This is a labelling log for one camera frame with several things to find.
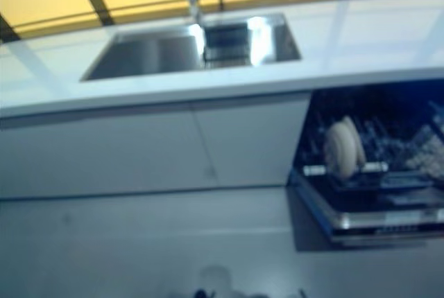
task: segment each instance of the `white countertop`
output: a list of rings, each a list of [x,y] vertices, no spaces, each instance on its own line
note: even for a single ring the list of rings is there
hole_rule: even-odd
[[[115,33],[186,24],[186,18],[3,44],[0,115],[444,77],[444,0],[336,0],[206,17],[275,12],[285,14],[302,60],[79,82]]]
[[[443,296],[442,239],[298,252],[292,230],[284,188],[4,202],[0,297],[192,298],[214,266],[216,298]]]

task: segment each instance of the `dishwasher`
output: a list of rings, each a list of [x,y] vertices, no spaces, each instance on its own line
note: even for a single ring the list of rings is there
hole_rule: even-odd
[[[316,90],[289,188],[333,243],[444,237],[444,80]]]

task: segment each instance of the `kitchen sink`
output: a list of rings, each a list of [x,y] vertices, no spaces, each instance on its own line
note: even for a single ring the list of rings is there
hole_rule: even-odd
[[[283,15],[117,34],[83,80],[298,60]]]

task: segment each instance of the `cabinet door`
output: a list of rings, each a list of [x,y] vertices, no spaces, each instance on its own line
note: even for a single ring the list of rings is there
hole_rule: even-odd
[[[215,186],[188,106],[55,114],[1,124],[4,198]]]
[[[310,93],[193,104],[220,186],[286,184]]]

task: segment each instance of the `gray floor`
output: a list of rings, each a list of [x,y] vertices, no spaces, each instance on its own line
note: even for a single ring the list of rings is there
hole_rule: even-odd
[[[0,204],[0,297],[442,298],[444,240],[300,253],[285,190]]]

